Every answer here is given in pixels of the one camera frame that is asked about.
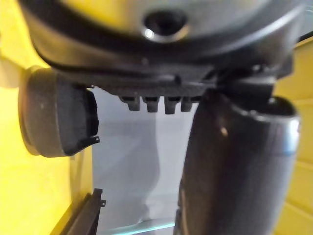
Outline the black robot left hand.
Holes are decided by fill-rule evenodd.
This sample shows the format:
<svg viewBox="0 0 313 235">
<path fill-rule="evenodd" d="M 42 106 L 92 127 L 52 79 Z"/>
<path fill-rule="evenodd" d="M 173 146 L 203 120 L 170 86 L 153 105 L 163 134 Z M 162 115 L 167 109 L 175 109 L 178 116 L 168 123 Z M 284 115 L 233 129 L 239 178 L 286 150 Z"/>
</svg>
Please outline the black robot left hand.
<svg viewBox="0 0 313 235">
<path fill-rule="evenodd" d="M 177 235 L 269 235 L 288 190 L 300 115 L 274 96 L 293 69 L 304 0 L 21 0 L 31 43 L 19 92 L 27 150 L 99 143 L 92 87 L 131 111 L 198 104 L 179 186 Z"/>
</svg>

